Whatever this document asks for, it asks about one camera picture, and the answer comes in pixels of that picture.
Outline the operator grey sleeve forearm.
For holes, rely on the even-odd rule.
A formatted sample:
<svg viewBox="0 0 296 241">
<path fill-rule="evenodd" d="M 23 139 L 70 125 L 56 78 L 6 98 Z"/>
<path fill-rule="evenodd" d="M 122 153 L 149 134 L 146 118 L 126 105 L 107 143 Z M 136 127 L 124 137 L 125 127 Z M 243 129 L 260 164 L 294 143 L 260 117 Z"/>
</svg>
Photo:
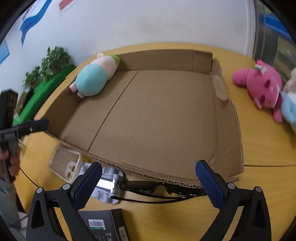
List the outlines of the operator grey sleeve forearm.
<svg viewBox="0 0 296 241">
<path fill-rule="evenodd" d="M 21 228 L 16 191 L 13 183 L 1 179 L 1 216 L 16 240 L 26 240 L 26 229 Z"/>
</svg>

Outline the operator left hand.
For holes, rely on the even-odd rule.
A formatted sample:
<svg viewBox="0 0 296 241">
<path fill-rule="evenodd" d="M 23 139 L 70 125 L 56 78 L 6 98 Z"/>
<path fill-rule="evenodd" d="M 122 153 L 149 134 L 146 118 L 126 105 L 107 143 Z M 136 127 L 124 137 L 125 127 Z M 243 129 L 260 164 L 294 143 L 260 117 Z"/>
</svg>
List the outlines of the operator left hand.
<svg viewBox="0 0 296 241">
<path fill-rule="evenodd" d="M 1 150 L 1 162 L 5 161 L 9 157 L 9 152 L 7 150 Z M 17 149 L 16 154 L 14 156 L 10 156 L 10 163 L 9 171 L 10 174 L 13 177 L 16 177 L 16 175 L 20 171 L 20 148 Z M 1 164 L 1 170 L 0 170 L 0 177 L 2 179 L 5 179 L 4 171 Z"/>
</svg>

